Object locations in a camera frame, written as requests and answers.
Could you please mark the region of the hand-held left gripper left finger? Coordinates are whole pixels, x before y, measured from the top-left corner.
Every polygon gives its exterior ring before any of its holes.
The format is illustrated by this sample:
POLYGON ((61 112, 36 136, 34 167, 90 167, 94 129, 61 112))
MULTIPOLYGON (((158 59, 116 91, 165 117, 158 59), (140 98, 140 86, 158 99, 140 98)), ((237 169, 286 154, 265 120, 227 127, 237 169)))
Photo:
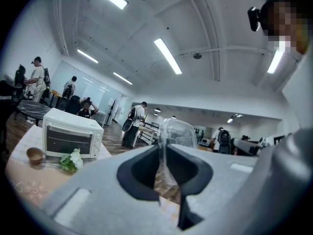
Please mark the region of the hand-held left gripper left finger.
POLYGON ((118 182, 118 167, 147 150, 135 149, 85 166, 52 191, 41 209, 66 234, 178 235, 180 229, 159 201, 135 199, 118 182))

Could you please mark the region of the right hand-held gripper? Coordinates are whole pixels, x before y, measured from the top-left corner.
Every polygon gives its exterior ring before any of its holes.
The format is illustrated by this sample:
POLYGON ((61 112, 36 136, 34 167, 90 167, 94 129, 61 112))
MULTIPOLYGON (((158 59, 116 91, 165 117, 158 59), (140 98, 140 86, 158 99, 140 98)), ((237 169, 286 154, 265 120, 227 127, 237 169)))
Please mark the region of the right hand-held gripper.
POLYGON ((231 144, 235 147, 235 156, 259 156, 262 149, 269 147, 266 138, 261 138, 257 143, 242 139, 232 139, 231 144))

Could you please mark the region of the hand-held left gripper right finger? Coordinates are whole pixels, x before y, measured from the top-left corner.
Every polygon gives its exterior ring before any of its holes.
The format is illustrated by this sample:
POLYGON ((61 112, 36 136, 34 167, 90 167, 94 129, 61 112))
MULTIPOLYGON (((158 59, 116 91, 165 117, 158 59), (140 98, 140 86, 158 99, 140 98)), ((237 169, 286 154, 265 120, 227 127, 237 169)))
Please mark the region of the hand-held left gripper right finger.
POLYGON ((179 227, 168 231, 264 231, 266 156, 237 157, 177 144, 166 164, 181 192, 179 227))

